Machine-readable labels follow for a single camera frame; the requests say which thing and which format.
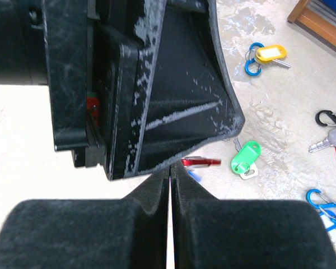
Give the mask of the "blue key tag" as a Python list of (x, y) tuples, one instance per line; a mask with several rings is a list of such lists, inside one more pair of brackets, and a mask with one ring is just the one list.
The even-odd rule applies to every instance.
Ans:
[(336, 215), (332, 214), (322, 214), (321, 219), (323, 220), (325, 230), (327, 232), (336, 231)]
[(190, 177), (192, 177), (196, 182), (201, 182), (202, 178), (196, 174), (193, 170), (187, 170), (187, 173), (189, 174)]

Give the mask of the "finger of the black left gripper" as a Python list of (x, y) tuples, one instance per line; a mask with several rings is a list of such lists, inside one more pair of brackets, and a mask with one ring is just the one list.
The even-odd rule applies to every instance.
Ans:
[(134, 173), (154, 173), (236, 137), (245, 118), (230, 81), (215, 1), (145, 1), (134, 107)]

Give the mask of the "yellow key tag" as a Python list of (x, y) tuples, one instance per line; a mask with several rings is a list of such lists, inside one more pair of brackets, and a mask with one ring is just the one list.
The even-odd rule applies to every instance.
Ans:
[(283, 46), (277, 44), (258, 48), (255, 52), (256, 59), (263, 63), (283, 59), (286, 56), (286, 49)]

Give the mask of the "blue S carabiner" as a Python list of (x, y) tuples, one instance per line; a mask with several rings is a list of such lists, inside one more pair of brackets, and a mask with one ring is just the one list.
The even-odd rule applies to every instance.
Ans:
[[(257, 49), (259, 48), (264, 48), (264, 45), (262, 43), (259, 42), (255, 42), (252, 43), (252, 45), (249, 47), (249, 50), (246, 52), (245, 54), (245, 65), (244, 65), (244, 70), (245, 73), (251, 77), (256, 77), (258, 75), (260, 75), (261, 73), (261, 64), (259, 64), (256, 60), (255, 60), (255, 54)], [(251, 71), (250, 70), (250, 66), (252, 64), (258, 64), (258, 69), (256, 71)]]
[[(319, 196), (323, 203), (315, 203), (312, 200), (312, 195), (316, 194)], [(320, 215), (326, 216), (331, 222), (336, 224), (336, 201), (330, 198), (329, 196), (323, 194), (318, 189), (310, 189), (306, 192), (305, 195), (306, 201), (316, 209)]]

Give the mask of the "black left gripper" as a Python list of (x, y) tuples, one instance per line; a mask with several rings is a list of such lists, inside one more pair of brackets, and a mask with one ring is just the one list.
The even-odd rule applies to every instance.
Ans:
[(0, 84), (47, 85), (54, 148), (109, 179), (154, 173), (143, 134), (166, 1), (0, 1)]

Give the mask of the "red S carabiner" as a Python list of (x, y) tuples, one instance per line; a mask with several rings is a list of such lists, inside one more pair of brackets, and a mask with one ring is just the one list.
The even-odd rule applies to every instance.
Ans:
[(220, 166), (220, 159), (211, 159), (201, 156), (190, 156), (181, 159), (182, 164), (185, 167), (210, 167), (210, 166)]

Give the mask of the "green key tag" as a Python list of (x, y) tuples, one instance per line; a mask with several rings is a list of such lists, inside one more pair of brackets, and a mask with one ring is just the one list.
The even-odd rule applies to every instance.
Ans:
[(237, 152), (231, 161), (231, 169), (235, 174), (245, 174), (252, 169), (253, 163), (261, 154), (261, 146), (255, 141), (248, 141)]

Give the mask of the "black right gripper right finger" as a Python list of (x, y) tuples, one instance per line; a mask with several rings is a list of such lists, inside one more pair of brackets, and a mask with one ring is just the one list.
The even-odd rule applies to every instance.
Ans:
[(318, 213), (298, 200), (220, 200), (170, 168), (176, 268), (336, 268)]

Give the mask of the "silver key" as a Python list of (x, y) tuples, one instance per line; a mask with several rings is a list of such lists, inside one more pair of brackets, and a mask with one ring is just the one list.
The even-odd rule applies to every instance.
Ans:
[(308, 152), (315, 153), (328, 147), (336, 147), (336, 129), (329, 131), (328, 136), (324, 140), (309, 146)]
[(288, 64), (288, 63), (286, 63), (286, 62), (284, 62), (280, 59), (274, 59), (274, 60), (272, 60), (272, 63), (277, 64), (277, 65), (279, 65), (281, 67), (284, 67), (284, 68), (291, 68), (290, 64)]
[(231, 161), (232, 171), (239, 175), (242, 180), (248, 180), (257, 177), (259, 172), (255, 161), (260, 156), (261, 148), (255, 141), (248, 141), (242, 145), (236, 137), (234, 144), (237, 149), (237, 154)]

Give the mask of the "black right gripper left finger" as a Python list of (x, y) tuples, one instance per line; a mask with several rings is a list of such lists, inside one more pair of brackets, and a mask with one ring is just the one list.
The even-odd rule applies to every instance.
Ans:
[(0, 232), (0, 268), (165, 268), (169, 173), (119, 200), (26, 200)]

